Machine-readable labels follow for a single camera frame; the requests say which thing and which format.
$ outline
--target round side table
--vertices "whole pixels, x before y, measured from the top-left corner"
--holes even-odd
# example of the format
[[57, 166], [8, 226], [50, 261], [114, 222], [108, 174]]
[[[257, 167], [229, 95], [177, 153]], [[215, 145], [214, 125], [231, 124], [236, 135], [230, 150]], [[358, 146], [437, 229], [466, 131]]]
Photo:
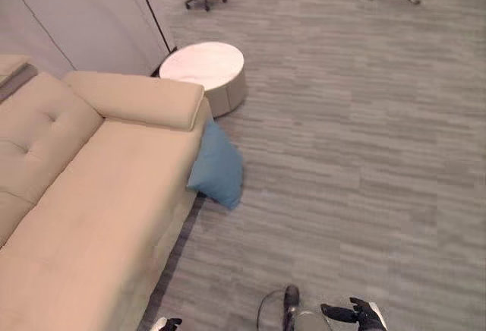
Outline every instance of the round side table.
[[204, 86], [213, 117], [231, 112], [246, 97], [245, 59], [234, 46], [208, 42], [186, 46], [160, 66], [161, 78]]

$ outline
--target sofa armrest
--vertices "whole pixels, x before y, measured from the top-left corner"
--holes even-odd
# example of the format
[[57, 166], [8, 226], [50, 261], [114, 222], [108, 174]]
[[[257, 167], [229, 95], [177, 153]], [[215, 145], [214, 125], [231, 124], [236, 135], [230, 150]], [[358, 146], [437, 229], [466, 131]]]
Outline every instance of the sofa armrest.
[[204, 88], [137, 75], [72, 71], [63, 81], [101, 116], [190, 131]]
[[0, 55], [0, 86], [24, 67], [30, 58], [26, 55]]

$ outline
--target white table top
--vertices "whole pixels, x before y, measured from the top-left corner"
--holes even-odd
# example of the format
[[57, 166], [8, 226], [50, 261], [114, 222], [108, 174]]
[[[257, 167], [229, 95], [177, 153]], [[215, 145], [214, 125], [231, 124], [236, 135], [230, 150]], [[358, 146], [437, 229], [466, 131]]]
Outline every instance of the white table top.
[[234, 46], [208, 42], [186, 46], [160, 66], [161, 78], [202, 84], [205, 90], [219, 88], [243, 69], [243, 54]]

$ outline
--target sofa seat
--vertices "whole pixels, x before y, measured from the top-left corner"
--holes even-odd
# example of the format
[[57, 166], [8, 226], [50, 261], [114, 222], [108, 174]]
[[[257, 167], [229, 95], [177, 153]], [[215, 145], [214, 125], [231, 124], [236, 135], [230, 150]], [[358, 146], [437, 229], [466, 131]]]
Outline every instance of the sofa seat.
[[1, 330], [128, 329], [140, 279], [187, 215], [174, 212], [210, 112], [203, 104], [190, 132], [102, 123], [0, 251]]

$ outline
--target black glove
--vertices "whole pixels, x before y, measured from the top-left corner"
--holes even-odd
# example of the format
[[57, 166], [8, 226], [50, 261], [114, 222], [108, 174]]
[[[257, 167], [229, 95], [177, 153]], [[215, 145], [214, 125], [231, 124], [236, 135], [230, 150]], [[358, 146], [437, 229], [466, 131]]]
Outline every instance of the black glove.
[[169, 318], [166, 325], [160, 331], [176, 331], [177, 326], [182, 323], [180, 318]]

